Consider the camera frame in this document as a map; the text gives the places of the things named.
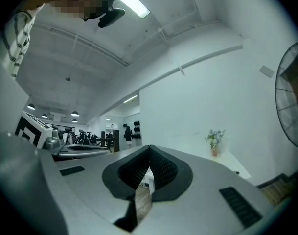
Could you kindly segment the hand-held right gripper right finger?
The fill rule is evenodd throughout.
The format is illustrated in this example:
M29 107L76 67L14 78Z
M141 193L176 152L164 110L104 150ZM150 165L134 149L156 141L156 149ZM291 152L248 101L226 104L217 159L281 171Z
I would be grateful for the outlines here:
M136 235L262 235L287 208L274 206L263 192L224 165L170 148L161 150L186 162L193 172L189 188L176 200L154 202ZM220 189L235 188L261 215L245 228Z

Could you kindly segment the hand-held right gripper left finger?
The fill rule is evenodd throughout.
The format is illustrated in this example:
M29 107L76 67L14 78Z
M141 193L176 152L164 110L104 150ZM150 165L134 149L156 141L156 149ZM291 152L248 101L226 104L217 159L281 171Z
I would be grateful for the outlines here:
M55 164L59 170L66 172L70 168L83 167L82 171L67 174L63 176L63 179L87 208L112 225L125 217L130 202L113 197L102 180L103 171L109 164L136 152L140 148L137 146L108 155L57 161Z

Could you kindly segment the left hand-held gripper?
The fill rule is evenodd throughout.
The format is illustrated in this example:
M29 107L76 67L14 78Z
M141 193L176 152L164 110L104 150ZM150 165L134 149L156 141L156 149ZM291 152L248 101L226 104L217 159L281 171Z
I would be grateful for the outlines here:
M80 144L65 145L63 132L58 127L55 125L50 127L25 111L22 111L15 135L29 140L37 149L48 150L52 155L62 159L81 159L111 153L106 147Z

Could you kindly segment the grey black backpack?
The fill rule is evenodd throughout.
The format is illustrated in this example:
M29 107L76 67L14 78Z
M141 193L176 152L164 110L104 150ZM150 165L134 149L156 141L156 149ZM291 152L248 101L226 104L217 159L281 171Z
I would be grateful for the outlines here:
M78 145L85 145L86 144L86 132L83 131L83 130L79 130L79 136L75 142L75 144L78 144Z
M92 132L87 132L87 140L89 145L96 146L98 136Z

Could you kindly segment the dark wooden railing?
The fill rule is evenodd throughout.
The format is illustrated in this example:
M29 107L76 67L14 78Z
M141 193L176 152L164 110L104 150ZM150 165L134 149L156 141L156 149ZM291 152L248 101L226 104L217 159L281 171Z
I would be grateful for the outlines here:
M96 146L107 148L111 153L120 151L119 131L111 130L110 133L101 132L101 137L96 139Z

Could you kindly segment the small potted flower plant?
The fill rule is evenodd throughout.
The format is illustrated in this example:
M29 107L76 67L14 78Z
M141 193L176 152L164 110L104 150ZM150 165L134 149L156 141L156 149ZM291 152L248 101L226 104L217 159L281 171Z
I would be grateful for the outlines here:
M221 143L224 135L225 135L225 130L220 131L220 130L212 130L210 129L209 133L205 137L205 141L210 145L211 149L211 154L212 156L216 157L218 156L218 149L217 147Z

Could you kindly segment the black standing fan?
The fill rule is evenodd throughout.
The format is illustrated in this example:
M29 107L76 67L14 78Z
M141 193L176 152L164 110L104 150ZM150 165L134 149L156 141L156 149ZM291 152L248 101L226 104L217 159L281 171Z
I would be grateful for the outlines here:
M298 148L298 42L287 49L279 63L275 105L282 130Z

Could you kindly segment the white ceiling conduit pipe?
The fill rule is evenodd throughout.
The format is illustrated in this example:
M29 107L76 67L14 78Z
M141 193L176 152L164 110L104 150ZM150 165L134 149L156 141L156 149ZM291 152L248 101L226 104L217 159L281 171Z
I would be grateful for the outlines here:
M207 54L205 56L199 57L197 59L194 59L192 61L189 61L189 62L183 64L182 69L188 68L192 65L203 62L203 61L208 60L210 58L214 58L214 57L217 57L217 56L220 56L220 55L223 55L223 54L227 54L227 53L230 53L230 52L241 50L242 48L243 48L243 45L240 44L240 45L236 45L236 46L233 46L233 47L229 47L229 48L226 48L226 49L222 49L222 50Z

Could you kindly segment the person's striped shirt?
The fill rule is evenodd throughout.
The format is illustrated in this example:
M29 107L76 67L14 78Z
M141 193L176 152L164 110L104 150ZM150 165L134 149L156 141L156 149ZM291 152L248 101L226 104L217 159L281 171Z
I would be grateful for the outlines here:
M29 48L30 32L42 8L43 5L40 5L33 10L13 13L0 31L0 63L13 79L16 79Z

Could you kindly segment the black gear wall rack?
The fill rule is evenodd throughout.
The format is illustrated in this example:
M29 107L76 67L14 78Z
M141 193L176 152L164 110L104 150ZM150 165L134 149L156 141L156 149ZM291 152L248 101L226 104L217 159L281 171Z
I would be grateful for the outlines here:
M139 121L135 121L133 122L134 124L134 128L132 131L132 139L141 139L141 133L140 133L140 122Z

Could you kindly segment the grey wall box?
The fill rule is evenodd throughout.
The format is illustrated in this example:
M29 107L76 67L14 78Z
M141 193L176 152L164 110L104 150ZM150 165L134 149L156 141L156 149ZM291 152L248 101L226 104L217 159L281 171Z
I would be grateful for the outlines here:
M275 73L272 69L268 68L265 65L262 65L259 71L269 78L272 78Z

